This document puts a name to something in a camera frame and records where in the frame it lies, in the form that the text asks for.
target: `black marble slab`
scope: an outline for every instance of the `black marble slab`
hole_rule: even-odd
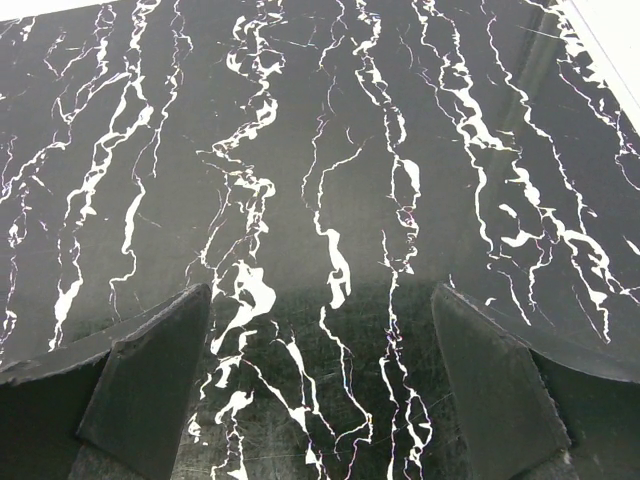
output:
[[[638,364],[640,140],[554,3],[120,0],[0,66],[0,368],[211,285],[176,478],[466,478],[439,282]]]

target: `polished stone surface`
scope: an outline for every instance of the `polished stone surface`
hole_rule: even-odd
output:
[[[464,478],[438,282],[637,361],[640,139],[554,4],[121,0],[0,65],[0,360],[212,285],[177,478]]]

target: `black and white pattern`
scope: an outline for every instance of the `black and white pattern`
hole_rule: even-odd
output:
[[[178,478],[463,478],[438,282],[635,354],[640,142],[554,3],[121,0],[0,60],[0,366],[210,284]]]

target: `black marble surface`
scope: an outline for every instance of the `black marble surface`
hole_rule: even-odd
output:
[[[555,4],[0,24],[0,361],[214,289],[176,478],[466,478],[429,296],[637,362],[640,141]]]

